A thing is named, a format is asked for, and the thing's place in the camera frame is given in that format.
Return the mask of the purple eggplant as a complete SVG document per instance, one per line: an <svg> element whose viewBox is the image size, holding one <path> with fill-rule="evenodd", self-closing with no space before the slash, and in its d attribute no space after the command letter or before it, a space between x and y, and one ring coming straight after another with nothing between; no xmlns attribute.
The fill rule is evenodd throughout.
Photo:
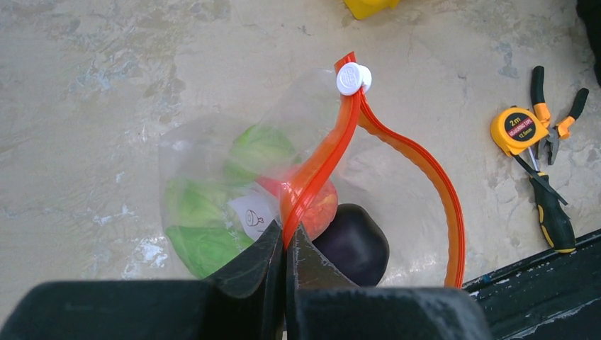
<svg viewBox="0 0 601 340"><path fill-rule="evenodd" d="M353 203L338 206L334 220L313 244L361 287L380 283L390 258L388 239L382 229L363 207Z"/></svg>

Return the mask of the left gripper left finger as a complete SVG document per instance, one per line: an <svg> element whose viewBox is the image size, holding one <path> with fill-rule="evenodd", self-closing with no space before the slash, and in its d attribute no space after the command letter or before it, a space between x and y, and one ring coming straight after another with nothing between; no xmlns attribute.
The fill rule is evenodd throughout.
<svg viewBox="0 0 601 340"><path fill-rule="evenodd" d="M240 255L207 277L205 339L283 337L285 254L282 229L272 220Z"/></svg>

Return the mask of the white cauliflower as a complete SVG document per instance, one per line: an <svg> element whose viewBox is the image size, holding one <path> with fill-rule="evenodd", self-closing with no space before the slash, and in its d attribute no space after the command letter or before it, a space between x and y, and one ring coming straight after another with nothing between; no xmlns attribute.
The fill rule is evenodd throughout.
<svg viewBox="0 0 601 340"><path fill-rule="evenodd" d="M279 220L281 182L301 160L290 123L197 120L162 136L162 222L196 278L215 273Z"/></svg>

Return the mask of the clear orange zip bag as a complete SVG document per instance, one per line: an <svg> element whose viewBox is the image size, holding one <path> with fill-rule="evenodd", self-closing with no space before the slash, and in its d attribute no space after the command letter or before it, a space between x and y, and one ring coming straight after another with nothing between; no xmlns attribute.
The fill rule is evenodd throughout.
<svg viewBox="0 0 601 340"><path fill-rule="evenodd" d="M302 153L281 182L276 222L286 248L331 181L338 206L360 205L388 239L390 258L377 285L461 287L466 240L457 192L424 147L376 117L366 100L370 85L370 71L348 54L332 69L303 74L262 117L213 113L193 121L292 124Z"/></svg>

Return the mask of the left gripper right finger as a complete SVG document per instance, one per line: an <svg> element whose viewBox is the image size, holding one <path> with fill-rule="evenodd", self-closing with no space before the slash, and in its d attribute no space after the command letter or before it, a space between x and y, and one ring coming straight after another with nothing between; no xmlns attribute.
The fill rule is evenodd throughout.
<svg viewBox="0 0 601 340"><path fill-rule="evenodd" d="M348 316L340 289L355 287L299 226L286 251L287 338L335 338Z"/></svg>

